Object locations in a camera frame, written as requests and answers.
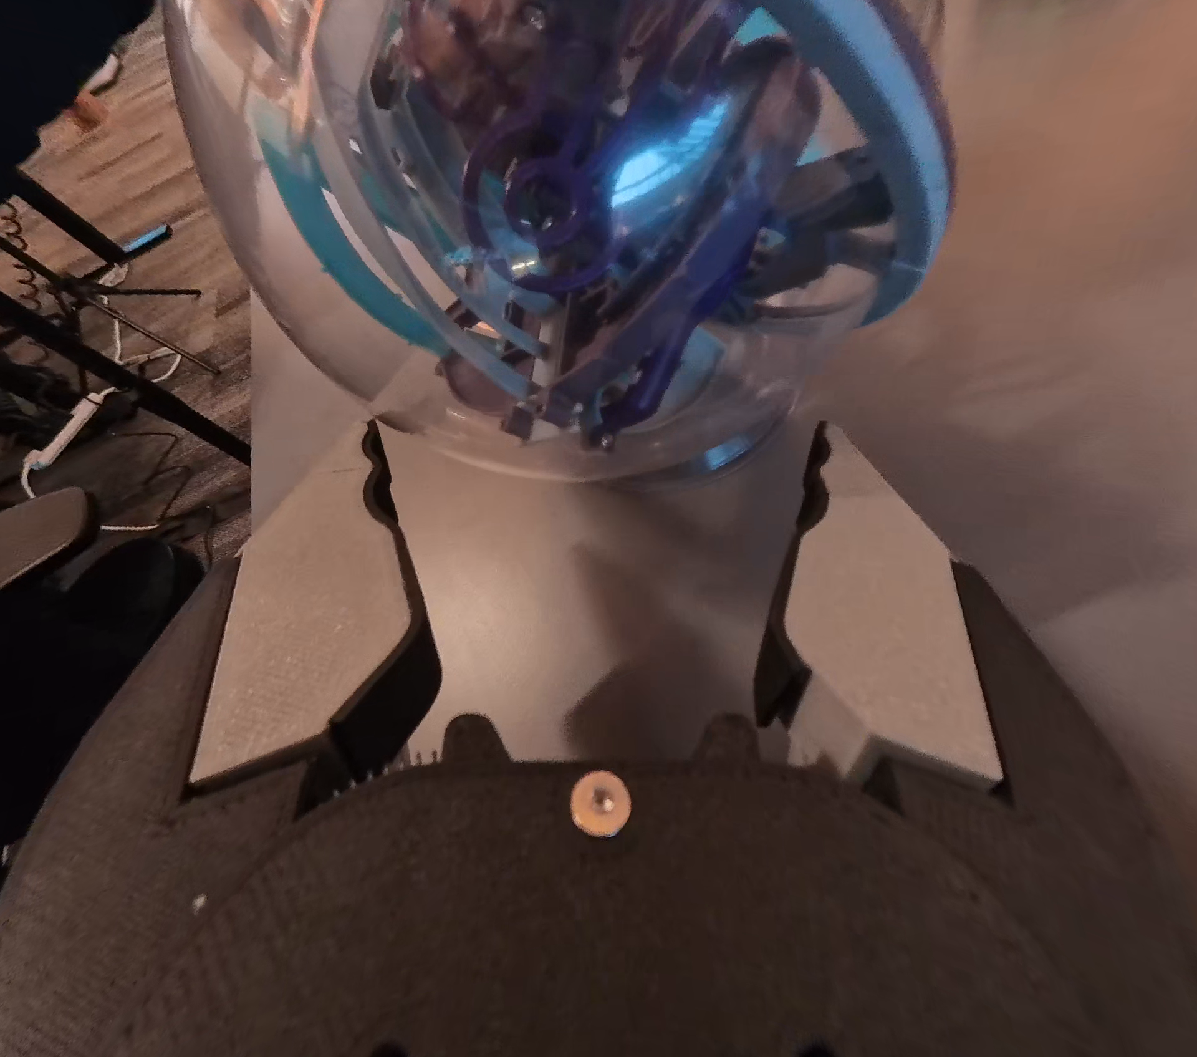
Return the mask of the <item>person's dark clothing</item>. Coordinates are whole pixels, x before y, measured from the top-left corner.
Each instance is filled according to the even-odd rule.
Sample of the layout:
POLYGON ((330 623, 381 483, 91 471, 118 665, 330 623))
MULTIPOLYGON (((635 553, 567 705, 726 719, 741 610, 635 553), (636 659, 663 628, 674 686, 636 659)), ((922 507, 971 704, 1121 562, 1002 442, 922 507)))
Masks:
POLYGON ((3 589, 3 846, 23 840, 83 736, 205 573, 195 553, 141 538, 69 585, 28 574, 3 589))

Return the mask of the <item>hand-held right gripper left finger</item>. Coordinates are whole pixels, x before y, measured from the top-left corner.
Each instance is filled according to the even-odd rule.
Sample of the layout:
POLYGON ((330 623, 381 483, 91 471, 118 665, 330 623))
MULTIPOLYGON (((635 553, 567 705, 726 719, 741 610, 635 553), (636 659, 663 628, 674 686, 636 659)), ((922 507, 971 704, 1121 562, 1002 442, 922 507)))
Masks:
POLYGON ((441 689, 382 430, 357 425, 241 552, 189 781, 315 760, 343 786, 419 764, 441 689))

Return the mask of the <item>black framed desk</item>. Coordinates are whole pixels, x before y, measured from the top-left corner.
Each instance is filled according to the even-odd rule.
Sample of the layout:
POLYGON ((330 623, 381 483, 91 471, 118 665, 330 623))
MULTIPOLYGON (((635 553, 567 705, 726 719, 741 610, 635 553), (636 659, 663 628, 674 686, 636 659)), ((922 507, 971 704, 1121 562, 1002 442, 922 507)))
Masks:
POLYGON ((110 388, 133 393, 138 403, 151 415, 200 438, 232 458, 232 461, 249 466, 252 451, 246 440, 235 436, 216 421, 185 403, 174 392, 165 390, 163 385, 153 381, 149 376, 144 376, 141 373, 141 360, 134 360, 133 363, 129 363, 111 357, 103 354, 96 346, 88 344, 83 336, 80 315, 85 310, 93 310, 105 316, 109 322, 143 335, 144 339, 165 349, 168 355, 176 356, 209 375, 217 376, 221 372, 219 367, 191 352, 187 347, 173 345, 166 337, 153 331, 149 326, 134 321, 128 314, 113 307, 109 302, 113 296, 197 299, 202 295, 202 291, 194 286, 143 287, 105 284, 105 276, 129 268, 153 251, 130 259, 123 251, 126 243, 119 243, 106 235, 20 167, 3 168, 2 191, 4 206, 19 200, 98 259, 98 264, 85 274, 59 272, 43 264, 30 250, 19 245, 15 234, 3 231, 3 254, 27 274, 43 280, 59 306, 59 314, 49 316, 32 307, 24 300, 4 291, 2 295, 3 336, 15 335, 34 342, 50 354, 67 360, 84 376, 96 376, 110 388))

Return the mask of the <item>clear ball stand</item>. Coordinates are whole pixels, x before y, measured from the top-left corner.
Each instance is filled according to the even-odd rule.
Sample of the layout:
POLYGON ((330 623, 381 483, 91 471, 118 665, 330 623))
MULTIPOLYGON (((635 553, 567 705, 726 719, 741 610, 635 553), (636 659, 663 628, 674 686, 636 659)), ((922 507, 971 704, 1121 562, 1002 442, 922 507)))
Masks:
POLYGON ((669 484, 694 482, 725 474, 750 459, 756 451, 771 441, 771 436, 775 432, 775 427, 756 430, 755 432, 741 432, 704 449, 695 457, 654 471, 645 478, 655 483, 669 484))

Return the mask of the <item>clear plastic maze ball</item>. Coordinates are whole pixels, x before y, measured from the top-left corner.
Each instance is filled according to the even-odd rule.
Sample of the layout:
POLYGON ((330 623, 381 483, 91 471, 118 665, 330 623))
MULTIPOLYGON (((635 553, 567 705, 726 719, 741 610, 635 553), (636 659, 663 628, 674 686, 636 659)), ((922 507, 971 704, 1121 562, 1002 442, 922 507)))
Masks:
POLYGON ((257 299, 397 430, 606 482, 752 445, 921 287, 944 0, 163 0, 257 299))

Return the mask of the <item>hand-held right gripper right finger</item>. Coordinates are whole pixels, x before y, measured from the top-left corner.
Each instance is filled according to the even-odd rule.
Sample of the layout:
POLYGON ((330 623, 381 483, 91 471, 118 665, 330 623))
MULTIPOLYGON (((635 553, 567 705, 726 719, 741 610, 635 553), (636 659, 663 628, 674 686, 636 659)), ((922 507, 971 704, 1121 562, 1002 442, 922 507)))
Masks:
POLYGON ((771 757, 866 784, 881 764, 1005 776, 953 555, 838 426, 816 426, 757 660, 771 757))

